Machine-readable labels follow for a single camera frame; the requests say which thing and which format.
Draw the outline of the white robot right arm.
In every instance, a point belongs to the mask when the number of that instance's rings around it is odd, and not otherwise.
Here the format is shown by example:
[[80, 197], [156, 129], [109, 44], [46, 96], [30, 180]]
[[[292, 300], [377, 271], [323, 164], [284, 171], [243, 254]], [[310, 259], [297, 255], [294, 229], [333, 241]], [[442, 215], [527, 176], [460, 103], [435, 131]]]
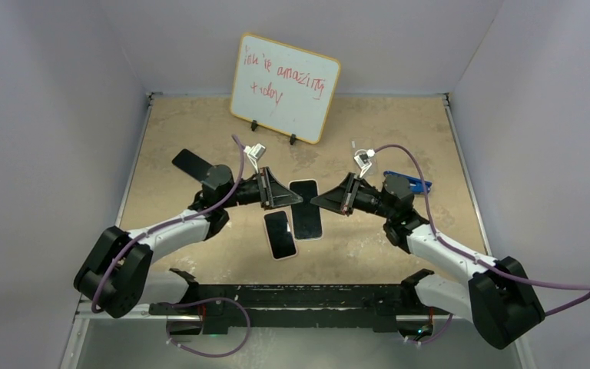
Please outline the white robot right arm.
[[413, 207], [408, 181], [387, 175], [376, 189], [349, 173], [337, 187], [316, 196], [311, 204], [337, 214], [355, 210], [384, 218], [389, 242], [407, 254], [422, 258], [451, 275], [447, 280], [422, 269], [403, 280], [400, 301], [409, 312], [438, 308], [473, 323], [491, 346], [503, 349], [545, 320], [545, 310], [527, 275], [514, 258], [491, 258], [435, 234], [429, 220]]

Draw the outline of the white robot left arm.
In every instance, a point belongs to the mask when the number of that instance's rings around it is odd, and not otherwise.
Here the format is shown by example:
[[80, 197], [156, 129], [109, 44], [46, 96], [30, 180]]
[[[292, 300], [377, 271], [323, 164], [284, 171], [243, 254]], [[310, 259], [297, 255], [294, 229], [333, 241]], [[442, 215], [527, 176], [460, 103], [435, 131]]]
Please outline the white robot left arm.
[[277, 181], [268, 167], [248, 179], [234, 177], [226, 165], [208, 168], [194, 202], [180, 214], [146, 228], [124, 231], [106, 228], [73, 281], [92, 302], [92, 310], [123, 317], [138, 304], [167, 302], [178, 314], [189, 314], [198, 293], [189, 275], [170, 271], [150, 276], [151, 265], [181, 248], [217, 235], [229, 220], [228, 208], [258, 204], [264, 210], [302, 203], [297, 193]]

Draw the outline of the clear magsafe phone case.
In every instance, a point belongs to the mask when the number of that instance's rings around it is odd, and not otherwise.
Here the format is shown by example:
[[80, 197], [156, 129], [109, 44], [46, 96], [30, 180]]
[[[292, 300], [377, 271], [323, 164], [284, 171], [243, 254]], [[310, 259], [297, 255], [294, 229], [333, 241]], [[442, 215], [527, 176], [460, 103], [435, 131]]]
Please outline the clear magsafe phone case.
[[376, 157], [374, 154], [375, 145], [371, 138], [351, 138], [350, 157], [356, 168], [356, 173], [361, 177], [376, 175], [378, 172]]

